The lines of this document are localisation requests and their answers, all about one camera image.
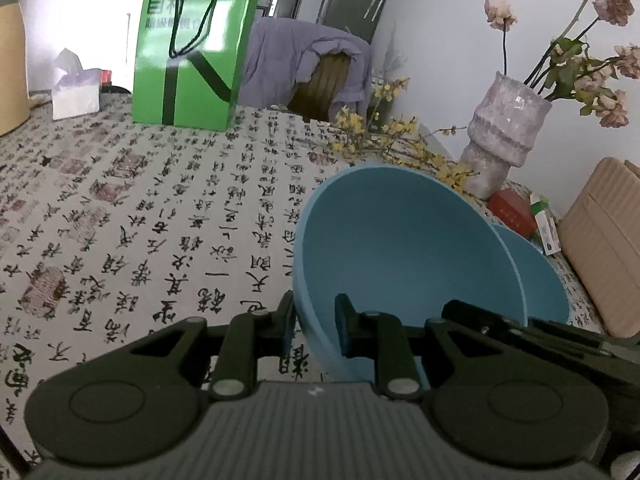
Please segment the bag handle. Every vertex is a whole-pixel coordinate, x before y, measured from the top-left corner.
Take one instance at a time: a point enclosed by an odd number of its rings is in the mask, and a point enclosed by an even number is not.
[[[173,26],[172,31],[171,31],[171,41],[169,42],[169,58],[175,59],[177,57],[184,56],[185,54],[188,54],[188,53],[192,52],[194,49],[196,49],[196,47],[198,46],[198,44],[200,42],[200,39],[201,39],[200,36],[201,36],[202,31],[204,29],[204,25],[205,25],[205,23],[207,23],[207,20],[209,19],[209,14],[216,7],[216,3],[217,2],[218,2],[218,0],[211,0],[210,1],[209,7],[207,7],[207,10],[205,10],[204,16],[202,17],[202,20],[200,21],[200,27],[198,28],[198,31],[197,31],[196,35],[184,47],[182,47],[180,50],[176,51],[176,49],[175,49],[175,37],[178,34],[178,25],[180,23],[180,18],[182,17],[182,8],[184,7],[184,0],[175,0],[175,5],[174,5],[174,26]]]

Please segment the green paper bag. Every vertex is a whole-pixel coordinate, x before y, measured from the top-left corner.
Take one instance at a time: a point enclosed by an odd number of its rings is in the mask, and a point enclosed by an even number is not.
[[[257,0],[144,0],[133,120],[226,130]]]

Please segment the red box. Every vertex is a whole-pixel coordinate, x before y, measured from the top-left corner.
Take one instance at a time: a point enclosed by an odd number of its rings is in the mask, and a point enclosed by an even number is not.
[[[494,193],[486,206],[520,236],[529,238],[538,228],[531,206],[513,189],[503,189]]]

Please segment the blue plastic bowl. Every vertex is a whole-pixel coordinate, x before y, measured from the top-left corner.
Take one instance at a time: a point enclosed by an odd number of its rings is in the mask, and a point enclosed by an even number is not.
[[[536,247],[507,227],[494,226],[516,262],[529,317],[566,323],[569,299],[560,278]]]
[[[298,224],[294,299],[310,348],[337,380],[373,380],[373,364],[340,355],[334,300],[422,326],[457,299],[526,323],[522,284],[502,239],[461,196],[395,166],[325,181]]]

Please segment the purple cloth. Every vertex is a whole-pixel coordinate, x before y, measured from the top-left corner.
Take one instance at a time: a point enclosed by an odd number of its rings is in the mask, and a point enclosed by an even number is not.
[[[351,65],[344,87],[329,108],[329,118],[333,120],[345,105],[366,116],[372,70],[369,43],[336,28],[288,18],[262,18],[254,23],[238,104],[255,108],[289,104],[295,84],[311,80],[319,57],[339,52],[351,56]]]

